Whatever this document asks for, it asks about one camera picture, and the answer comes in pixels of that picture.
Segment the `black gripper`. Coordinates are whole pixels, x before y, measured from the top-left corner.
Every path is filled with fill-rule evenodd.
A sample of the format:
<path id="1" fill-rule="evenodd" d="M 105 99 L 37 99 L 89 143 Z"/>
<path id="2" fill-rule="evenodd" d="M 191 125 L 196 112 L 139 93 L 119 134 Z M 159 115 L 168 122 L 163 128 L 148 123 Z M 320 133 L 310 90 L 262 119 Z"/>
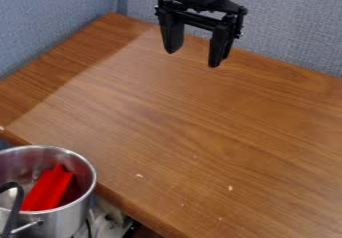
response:
<path id="1" fill-rule="evenodd" d="M 180 8 L 192 9 L 196 12 L 222 12 L 236 17 L 236 35 L 240 37 L 243 19 L 247 15 L 247 8 L 230 0 L 169 0 L 175 1 Z M 159 14 L 159 26 L 164 49 L 168 54 L 175 53 L 184 43 L 184 24 L 176 19 L 172 13 L 161 12 Z M 226 26 L 218 26 L 212 31 L 210 40 L 208 66 L 215 68 L 228 57 L 234 42 L 234 33 Z"/>

